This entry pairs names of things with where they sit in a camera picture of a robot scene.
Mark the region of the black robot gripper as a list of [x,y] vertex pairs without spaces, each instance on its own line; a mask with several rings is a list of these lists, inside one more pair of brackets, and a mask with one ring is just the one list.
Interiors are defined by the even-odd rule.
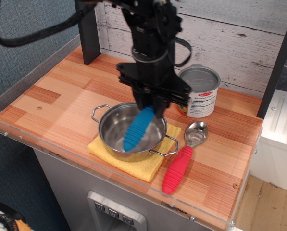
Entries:
[[137,57],[134,63],[119,63],[116,67],[120,82],[132,88],[139,110],[153,105],[156,117],[161,118],[171,102],[186,106],[189,101],[191,87],[174,70],[189,59],[176,64],[172,55],[154,60]]

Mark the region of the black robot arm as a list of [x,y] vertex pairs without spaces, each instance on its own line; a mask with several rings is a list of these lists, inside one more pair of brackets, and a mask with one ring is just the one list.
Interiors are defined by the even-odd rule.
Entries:
[[133,63],[119,63],[121,83],[132,88],[140,110],[152,106],[157,118],[170,103],[187,106],[191,87],[175,73],[188,56],[175,62],[175,44],[192,50],[191,45],[176,35],[182,31],[182,18],[168,0],[112,0],[120,7],[132,34]]

